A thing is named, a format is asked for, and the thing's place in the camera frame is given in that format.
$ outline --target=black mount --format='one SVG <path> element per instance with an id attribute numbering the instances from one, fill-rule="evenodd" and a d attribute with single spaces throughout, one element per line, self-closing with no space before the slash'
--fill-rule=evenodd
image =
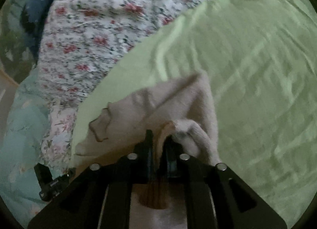
<path id="1" fill-rule="evenodd" d="M 132 184 L 149 182 L 153 134 L 116 164 L 92 164 L 29 223 L 28 229 L 128 229 Z M 284 220 L 229 167 L 202 164 L 168 138 L 161 174 L 184 184 L 188 229 L 286 229 Z"/>

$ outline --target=beige towel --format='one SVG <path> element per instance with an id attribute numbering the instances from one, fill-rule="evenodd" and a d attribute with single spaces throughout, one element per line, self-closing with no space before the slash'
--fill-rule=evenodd
<path id="1" fill-rule="evenodd" d="M 154 133 L 157 168 L 169 135 L 186 153 L 210 165 L 219 163 L 217 120 L 207 74 L 173 79 L 109 103 L 90 123 L 86 139 L 77 145 L 74 160 L 81 165 L 77 175 L 93 162 L 107 165 L 131 153 L 134 145 L 144 140 L 147 129 Z M 148 205 L 150 185 L 133 185 L 129 228 L 187 228 L 183 186 L 161 188 L 158 197 L 163 209 L 158 210 Z"/>
<path id="2" fill-rule="evenodd" d="M 77 145 L 75 163 L 82 169 L 92 162 L 114 163 L 144 140 L 146 129 L 154 133 L 157 165 L 169 135 L 186 153 L 207 164 L 219 163 L 217 120 L 207 74 L 172 79 L 109 103 Z"/>

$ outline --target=floral pattern fabric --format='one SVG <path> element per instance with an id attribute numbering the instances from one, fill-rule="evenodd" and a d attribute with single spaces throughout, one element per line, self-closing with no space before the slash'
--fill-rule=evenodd
<path id="1" fill-rule="evenodd" d="M 205 0 L 55 0 L 39 53 L 39 80 L 52 127 L 42 158 L 67 165 L 77 105 L 143 38 Z M 67 129 L 61 120 L 71 116 Z"/>

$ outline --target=blue fabric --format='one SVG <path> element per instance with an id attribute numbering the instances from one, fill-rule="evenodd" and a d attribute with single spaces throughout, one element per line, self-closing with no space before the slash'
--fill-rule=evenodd
<path id="1" fill-rule="evenodd" d="M 27 0 L 21 14 L 21 25 L 26 32 L 25 43 L 38 59 L 45 19 L 53 0 Z"/>

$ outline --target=wooden floor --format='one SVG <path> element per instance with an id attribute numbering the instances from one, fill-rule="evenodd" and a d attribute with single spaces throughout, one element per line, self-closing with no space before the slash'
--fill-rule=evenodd
<path id="1" fill-rule="evenodd" d="M 0 146 L 17 87 L 18 84 L 0 70 Z"/>

